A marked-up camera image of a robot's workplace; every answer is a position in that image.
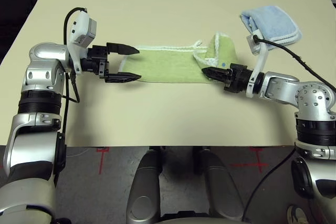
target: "folded towel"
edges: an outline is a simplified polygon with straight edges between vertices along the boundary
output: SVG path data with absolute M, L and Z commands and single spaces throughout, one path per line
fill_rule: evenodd
M 259 29 L 266 40 L 288 45 L 298 41 L 302 33 L 297 24 L 278 6 L 245 10 L 240 15 L 250 33 Z
M 205 67 L 228 68 L 238 63 L 232 40 L 216 33 L 208 47 L 197 41 L 189 47 L 137 47 L 140 54 L 125 56 L 119 71 L 141 75 L 139 81 L 215 83 L 201 71 Z

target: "white cable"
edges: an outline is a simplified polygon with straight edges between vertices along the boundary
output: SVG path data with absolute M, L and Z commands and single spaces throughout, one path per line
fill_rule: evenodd
M 82 151 L 82 152 L 80 152 L 80 153 L 73 154 L 73 155 L 67 155 L 67 157 L 78 157 L 78 156 L 84 154 L 85 152 L 89 151 L 89 149 L 90 149 L 90 148 L 86 148 L 85 151 Z

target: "shoe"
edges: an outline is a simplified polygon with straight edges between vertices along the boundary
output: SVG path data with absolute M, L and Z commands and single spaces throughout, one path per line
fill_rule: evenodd
M 290 206 L 287 209 L 288 224 L 309 224 L 304 211 L 297 206 Z

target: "gray floor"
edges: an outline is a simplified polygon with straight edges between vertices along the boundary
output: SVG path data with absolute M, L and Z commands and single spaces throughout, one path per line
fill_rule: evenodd
M 125 223 L 125 209 L 132 179 L 147 147 L 111 147 L 104 153 L 96 148 L 68 148 L 67 166 L 57 187 L 57 216 L 74 224 Z M 192 172 L 191 147 L 167 147 L 164 171 L 160 175 L 162 214 L 179 210 L 207 212 L 208 202 L 202 176 Z M 249 147 L 213 147 L 230 170 L 243 202 L 260 179 L 292 150 L 292 147 L 267 147 L 256 152 Z M 5 181 L 0 172 L 0 185 Z M 290 161 L 261 186 L 248 211 L 253 224 L 283 224 L 290 204 L 303 208 L 314 223 L 307 201 L 293 190 Z

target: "red floor marking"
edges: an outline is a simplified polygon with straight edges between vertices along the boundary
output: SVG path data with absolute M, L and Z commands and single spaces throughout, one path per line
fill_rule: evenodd
M 234 166 L 234 167 L 258 166 L 259 172 L 262 173 L 262 171 L 263 171 L 262 167 L 263 166 L 268 166 L 267 163 L 261 163 L 260 162 L 259 152 L 261 152 L 263 149 L 262 148 L 250 147 L 249 150 L 256 153 L 257 163 L 230 164 L 230 166 Z
M 262 149 L 262 148 L 255 148 L 255 147 L 250 147 L 249 149 L 250 149 L 251 151 L 253 151 L 253 152 L 256 153 L 256 156 L 257 156 L 257 162 L 258 162 L 258 164 L 261 164 L 261 163 L 260 163 L 259 152 L 261 152 L 263 149 Z M 259 172 L 262 173 L 262 171 L 263 171 L 262 166 L 258 165 L 258 168 L 259 168 Z
M 109 152 L 109 150 L 110 150 L 110 147 L 97 148 L 97 152 L 101 152 L 99 172 L 98 172 L 99 175 L 101 174 L 101 171 L 103 169 L 104 153 Z
M 244 166 L 268 166 L 266 163 L 248 163 L 248 164 L 230 164 L 230 166 L 234 167 L 244 167 Z

